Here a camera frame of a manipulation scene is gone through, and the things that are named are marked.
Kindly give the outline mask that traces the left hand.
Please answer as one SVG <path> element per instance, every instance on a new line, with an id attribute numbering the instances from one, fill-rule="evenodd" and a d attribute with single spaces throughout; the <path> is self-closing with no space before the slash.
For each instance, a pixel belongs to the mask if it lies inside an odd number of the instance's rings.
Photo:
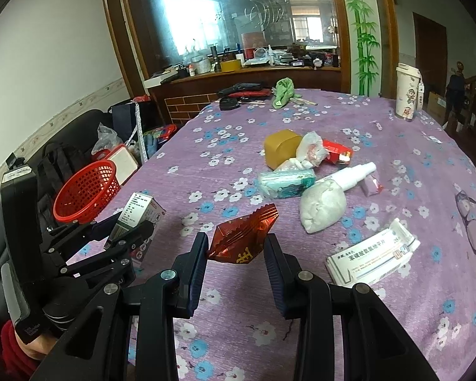
<path id="1" fill-rule="evenodd" d="M 11 320 L 1 329 L 2 358 L 7 370 L 22 378 L 29 378 L 40 362 L 51 352 L 58 338 L 42 334 L 30 343 L 24 343 L 16 333 Z"/>

